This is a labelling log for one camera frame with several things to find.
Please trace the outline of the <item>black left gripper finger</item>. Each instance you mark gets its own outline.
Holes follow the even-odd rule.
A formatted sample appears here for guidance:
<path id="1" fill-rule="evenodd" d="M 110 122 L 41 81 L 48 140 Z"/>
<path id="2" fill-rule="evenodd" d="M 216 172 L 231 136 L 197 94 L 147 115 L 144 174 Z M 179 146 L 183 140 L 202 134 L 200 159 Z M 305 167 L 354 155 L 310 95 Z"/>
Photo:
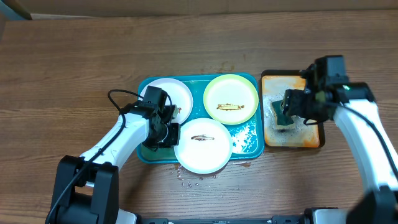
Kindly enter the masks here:
<path id="1" fill-rule="evenodd" d="M 169 126 L 168 144 L 170 147 L 177 146 L 180 140 L 180 124 L 171 123 Z"/>
<path id="2" fill-rule="evenodd" d="M 178 106 L 168 105 L 164 108 L 164 122 L 171 122 L 178 116 Z"/>

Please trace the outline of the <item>white plate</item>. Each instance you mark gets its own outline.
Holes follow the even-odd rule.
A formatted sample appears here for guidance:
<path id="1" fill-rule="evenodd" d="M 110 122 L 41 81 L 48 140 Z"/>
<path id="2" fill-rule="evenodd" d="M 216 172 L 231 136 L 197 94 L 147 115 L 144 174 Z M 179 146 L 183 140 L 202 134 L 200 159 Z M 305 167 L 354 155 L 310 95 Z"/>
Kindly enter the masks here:
<path id="1" fill-rule="evenodd" d="M 210 118 L 197 118 L 181 127 L 174 147 L 178 162 L 190 172 L 211 174 L 223 168 L 232 156 L 233 142 L 227 128 Z"/>
<path id="2" fill-rule="evenodd" d="M 139 85 L 138 92 L 141 96 L 144 96 L 148 86 L 166 91 L 172 103 L 177 105 L 178 115 L 172 120 L 173 123 L 183 124 L 188 119 L 193 109 L 193 96 L 186 84 L 174 78 L 146 79 Z"/>

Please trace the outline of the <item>white plate front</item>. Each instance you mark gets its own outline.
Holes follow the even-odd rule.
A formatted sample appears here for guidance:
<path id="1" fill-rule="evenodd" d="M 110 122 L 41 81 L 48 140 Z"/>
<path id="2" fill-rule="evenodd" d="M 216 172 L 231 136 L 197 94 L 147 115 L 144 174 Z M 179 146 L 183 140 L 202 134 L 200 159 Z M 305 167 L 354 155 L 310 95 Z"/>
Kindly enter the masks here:
<path id="1" fill-rule="evenodd" d="M 232 156 L 233 142 L 227 128 L 210 118 L 197 118 L 181 127 L 174 147 L 178 162 L 190 172 L 211 174 L 223 168 Z"/>

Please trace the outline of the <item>green yellow sponge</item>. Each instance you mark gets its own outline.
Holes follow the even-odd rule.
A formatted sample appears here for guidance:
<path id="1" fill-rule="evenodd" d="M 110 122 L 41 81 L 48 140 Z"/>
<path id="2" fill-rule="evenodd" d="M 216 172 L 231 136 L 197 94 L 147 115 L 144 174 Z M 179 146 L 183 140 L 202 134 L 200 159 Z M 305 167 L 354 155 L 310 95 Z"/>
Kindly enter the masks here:
<path id="1" fill-rule="evenodd" d="M 274 115 L 274 126 L 276 130 L 294 129 L 295 123 L 291 116 L 283 113 L 282 100 L 271 103 Z"/>

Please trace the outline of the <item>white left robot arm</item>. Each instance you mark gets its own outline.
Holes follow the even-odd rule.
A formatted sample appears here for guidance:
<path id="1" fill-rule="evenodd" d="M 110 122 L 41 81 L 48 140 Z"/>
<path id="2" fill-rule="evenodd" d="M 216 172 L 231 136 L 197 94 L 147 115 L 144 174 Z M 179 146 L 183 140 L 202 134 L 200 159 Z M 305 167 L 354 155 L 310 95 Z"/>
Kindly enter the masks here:
<path id="1" fill-rule="evenodd" d="M 178 144 L 180 125 L 172 122 L 178 108 L 137 101 L 119 112 L 94 147 L 58 163 L 46 223 L 137 223 L 136 214 L 119 207 L 119 171 L 141 144 L 150 149 Z"/>

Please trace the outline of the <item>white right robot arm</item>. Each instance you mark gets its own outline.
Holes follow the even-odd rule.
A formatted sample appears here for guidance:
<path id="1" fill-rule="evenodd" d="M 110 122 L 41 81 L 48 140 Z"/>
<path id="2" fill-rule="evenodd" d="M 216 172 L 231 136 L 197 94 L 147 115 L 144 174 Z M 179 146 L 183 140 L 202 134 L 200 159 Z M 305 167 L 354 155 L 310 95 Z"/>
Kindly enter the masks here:
<path id="1" fill-rule="evenodd" d="M 299 72 L 303 90 L 288 89 L 282 100 L 265 108 L 275 127 L 288 129 L 295 117 L 305 125 L 334 121 L 359 167 L 366 196 L 350 212 L 308 208 L 301 217 L 282 223 L 397 223 L 397 153 L 379 117 L 375 97 L 366 83 L 350 82 L 345 72 Z"/>

